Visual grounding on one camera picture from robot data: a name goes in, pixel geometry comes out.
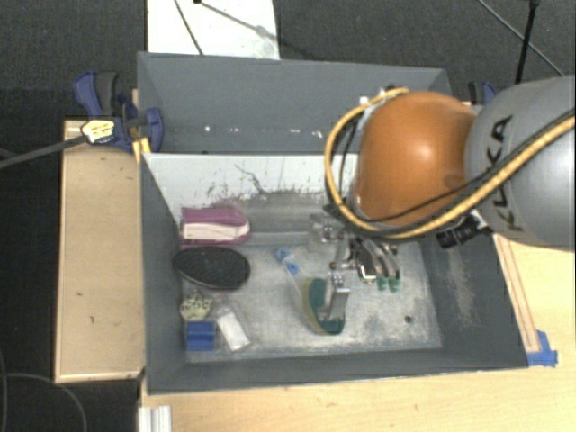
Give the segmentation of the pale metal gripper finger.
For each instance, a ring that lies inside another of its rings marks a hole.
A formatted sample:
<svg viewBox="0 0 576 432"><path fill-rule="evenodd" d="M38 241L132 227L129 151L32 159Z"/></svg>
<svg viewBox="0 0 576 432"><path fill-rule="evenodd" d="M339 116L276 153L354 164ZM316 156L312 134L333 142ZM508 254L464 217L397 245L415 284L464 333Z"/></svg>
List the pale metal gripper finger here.
<svg viewBox="0 0 576 432"><path fill-rule="evenodd" d="M332 274L327 282L326 296L323 306L319 309L321 321L344 320L350 288L345 283L342 274Z"/></svg>
<svg viewBox="0 0 576 432"><path fill-rule="evenodd" d="M342 222L326 213L309 217L308 249L311 252L327 251L329 248L347 249L347 235Z"/></svg>

